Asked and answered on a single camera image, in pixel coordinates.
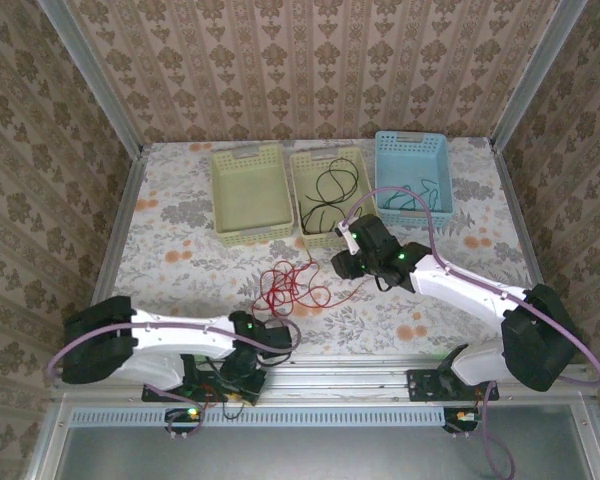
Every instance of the table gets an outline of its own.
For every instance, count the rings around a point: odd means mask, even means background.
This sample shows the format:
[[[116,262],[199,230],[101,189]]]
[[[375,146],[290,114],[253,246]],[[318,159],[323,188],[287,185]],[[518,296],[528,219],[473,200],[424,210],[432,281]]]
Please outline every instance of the table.
[[[163,143],[151,147],[115,294],[129,295],[134,306],[165,315],[209,317],[248,311],[258,295],[262,271],[282,259],[307,260],[297,228],[293,238],[231,248],[216,238],[211,154],[252,143]],[[285,160],[301,150],[358,146],[374,184],[374,140],[298,140],[282,145]],[[488,278],[530,286],[486,138],[450,139],[449,156],[456,212],[436,233],[441,254]],[[404,243],[428,244],[424,229],[390,230]],[[311,252],[322,265],[315,284],[328,286],[334,299],[346,297],[360,283],[342,281],[335,275],[330,259],[338,251]],[[303,356],[444,356],[461,343],[496,335],[453,305],[398,289],[380,293],[373,281],[341,306],[297,306],[289,318],[302,329],[303,340],[296,353]]]

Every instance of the floral wallpaper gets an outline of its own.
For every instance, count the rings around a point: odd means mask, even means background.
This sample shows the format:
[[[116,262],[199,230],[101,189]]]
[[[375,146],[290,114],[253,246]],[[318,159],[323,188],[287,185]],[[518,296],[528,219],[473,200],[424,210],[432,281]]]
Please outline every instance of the floral wallpaper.
[[[0,0],[0,479],[46,409],[42,367],[88,305],[129,158],[36,2]]]
[[[211,155],[244,145],[208,142],[152,146],[115,282],[116,294],[129,295],[134,306],[164,315],[226,315],[250,309],[260,291],[262,272],[276,262],[284,259],[300,265],[308,261],[299,229],[291,238],[230,248],[217,238]],[[285,158],[308,149],[352,145],[361,149],[373,184],[374,140],[282,142]],[[441,254],[496,281],[529,286],[527,265],[487,139],[452,139],[449,157],[456,212],[437,232]],[[405,241],[429,243],[424,229],[391,227],[391,231]],[[362,281],[337,277],[330,259],[338,251],[311,250],[322,267],[313,285],[329,287],[333,295],[330,303],[347,298]],[[308,281],[311,274],[313,270],[298,281]],[[327,298],[324,291],[315,294]],[[259,314],[263,320],[269,316],[268,312]],[[457,345],[496,334],[453,305],[406,290],[379,294],[373,281],[366,281],[349,301],[333,308],[296,305],[290,318],[303,334],[295,355],[444,357]]]
[[[69,0],[145,143],[488,136],[558,0]]]
[[[589,1],[505,158],[545,280],[600,356],[600,1]]]

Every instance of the red wire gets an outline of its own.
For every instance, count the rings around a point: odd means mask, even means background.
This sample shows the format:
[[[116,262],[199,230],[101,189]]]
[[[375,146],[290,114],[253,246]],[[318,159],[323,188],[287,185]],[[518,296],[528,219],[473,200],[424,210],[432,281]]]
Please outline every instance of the red wire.
[[[331,291],[324,285],[313,286],[312,282],[318,272],[320,272],[320,264],[316,262],[309,252],[309,262],[303,265],[292,265],[287,260],[281,260],[276,263],[273,268],[266,270],[260,275],[260,295],[251,305],[251,313],[255,310],[269,310],[274,317],[286,317],[293,312],[295,304],[306,308],[333,308],[343,304],[353,297],[360,287],[365,283],[362,282],[351,292],[346,298],[336,303],[329,305],[331,301]],[[309,277],[306,283],[301,283],[299,277],[302,273],[310,268],[316,267],[315,272]],[[271,282],[266,282],[265,279],[271,278]],[[322,302],[315,297],[316,291],[325,293],[326,299]],[[306,297],[311,299],[312,303],[306,303]],[[265,306],[258,306],[258,303],[265,303]]]

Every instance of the yellow basket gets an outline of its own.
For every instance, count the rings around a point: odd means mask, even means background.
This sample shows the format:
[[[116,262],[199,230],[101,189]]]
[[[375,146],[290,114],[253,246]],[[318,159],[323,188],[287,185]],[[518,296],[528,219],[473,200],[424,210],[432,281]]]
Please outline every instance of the yellow basket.
[[[308,152],[294,153],[290,157],[291,162],[291,177],[293,183],[293,191],[296,198],[296,209],[298,212],[298,219],[300,222],[300,233],[304,240],[304,244],[307,248],[318,248],[318,247],[341,247],[345,246],[346,242],[343,238],[338,237],[334,231],[327,233],[316,233],[316,234],[305,234],[302,228],[302,216],[306,214],[311,208],[319,204],[307,198],[317,198],[318,194],[316,191],[316,182],[318,177],[329,169],[329,165],[337,159],[346,158],[353,162],[356,169],[358,170],[358,189],[347,201],[338,204],[338,207],[347,214],[354,203],[356,203],[363,195],[371,191],[371,184],[369,182],[369,176],[367,175],[367,168],[364,164],[364,157],[358,147],[343,147],[343,148],[329,148],[321,150],[313,150]],[[334,163],[334,167],[338,169],[345,169],[352,173],[355,173],[352,165],[344,160],[337,160]],[[324,198],[336,198],[341,190],[333,182],[324,182],[324,185],[320,188]],[[333,223],[337,224],[343,220],[342,214],[336,209],[326,209],[325,215],[322,218],[324,225],[331,227]],[[372,213],[378,215],[376,209],[375,200],[373,197],[369,197],[362,204],[362,211],[360,215],[366,215]]]
[[[279,144],[211,156],[216,233],[226,246],[293,234],[293,208]]]

